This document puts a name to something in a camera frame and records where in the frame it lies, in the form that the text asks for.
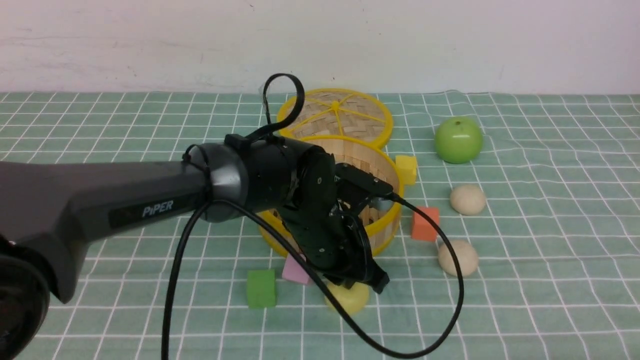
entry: yellow foam cube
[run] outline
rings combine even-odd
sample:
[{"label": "yellow foam cube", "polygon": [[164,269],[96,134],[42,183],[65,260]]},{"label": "yellow foam cube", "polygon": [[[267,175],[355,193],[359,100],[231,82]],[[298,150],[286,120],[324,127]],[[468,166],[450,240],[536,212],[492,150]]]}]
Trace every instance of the yellow foam cube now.
[{"label": "yellow foam cube", "polygon": [[405,185],[415,184],[418,174],[418,160],[415,156],[396,155],[396,166]]}]

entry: orange foam cube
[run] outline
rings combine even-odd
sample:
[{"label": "orange foam cube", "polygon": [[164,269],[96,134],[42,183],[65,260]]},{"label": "orange foam cube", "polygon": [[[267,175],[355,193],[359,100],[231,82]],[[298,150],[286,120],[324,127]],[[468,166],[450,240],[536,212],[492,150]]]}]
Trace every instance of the orange foam cube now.
[{"label": "orange foam cube", "polygon": [[[440,210],[438,208],[427,208],[418,206],[422,212],[427,214],[437,225],[440,225]],[[411,228],[411,238],[422,241],[436,241],[438,233],[431,224],[418,213],[413,213],[413,224]]]}]

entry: green foam cube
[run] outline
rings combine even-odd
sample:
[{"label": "green foam cube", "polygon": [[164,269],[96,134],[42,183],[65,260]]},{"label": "green foam cube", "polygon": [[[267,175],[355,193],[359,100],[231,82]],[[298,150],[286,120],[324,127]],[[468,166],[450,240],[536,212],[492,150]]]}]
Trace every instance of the green foam cube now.
[{"label": "green foam cube", "polygon": [[275,270],[249,270],[246,279],[246,299],[249,308],[252,309],[276,306]]}]

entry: beige ball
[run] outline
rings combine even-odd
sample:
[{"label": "beige ball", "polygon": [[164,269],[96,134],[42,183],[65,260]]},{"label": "beige ball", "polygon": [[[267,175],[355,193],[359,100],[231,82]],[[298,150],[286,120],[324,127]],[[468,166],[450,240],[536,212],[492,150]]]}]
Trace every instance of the beige ball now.
[{"label": "beige ball", "polygon": [[486,197],[482,189],[475,184],[464,184],[456,187],[449,197],[451,207],[462,215],[478,215],[486,205]]},{"label": "beige ball", "polygon": [[[462,276],[466,277],[476,272],[479,260],[474,247],[464,240],[451,240],[450,242],[453,251],[456,253],[456,257],[458,258]],[[447,248],[446,244],[442,244],[438,249],[438,262],[440,263],[442,270],[447,274],[458,276],[456,273],[456,265],[453,263],[453,258],[451,257],[451,253],[449,252],[449,248]]]}]

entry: woven basket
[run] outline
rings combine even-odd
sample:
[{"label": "woven basket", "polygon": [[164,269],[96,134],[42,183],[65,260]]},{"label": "woven basket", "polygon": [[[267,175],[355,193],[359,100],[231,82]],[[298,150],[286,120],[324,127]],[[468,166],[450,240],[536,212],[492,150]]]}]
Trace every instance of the woven basket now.
[{"label": "woven basket", "polygon": [[[363,141],[345,136],[311,136],[300,140],[323,147],[326,152],[335,156],[336,162],[349,163],[361,170],[370,172],[382,181],[391,184],[394,187],[394,191],[400,196],[404,195],[404,185],[396,165],[379,149]],[[276,211],[264,211],[259,215],[283,235],[297,251],[300,251],[291,234],[284,229]],[[393,240],[400,224],[400,216],[401,206],[398,203],[394,203],[386,212],[367,206],[360,213],[360,219],[365,225],[365,231],[369,236],[374,256],[377,256]],[[283,257],[287,256],[287,251],[261,227],[260,233],[278,254]]]},{"label": "woven basket", "polygon": [[[296,97],[290,98],[278,112],[278,121],[291,112]],[[393,117],[375,97],[347,89],[324,88],[305,93],[302,112],[293,124],[280,130],[282,136],[347,136],[382,149],[393,129]]]}]

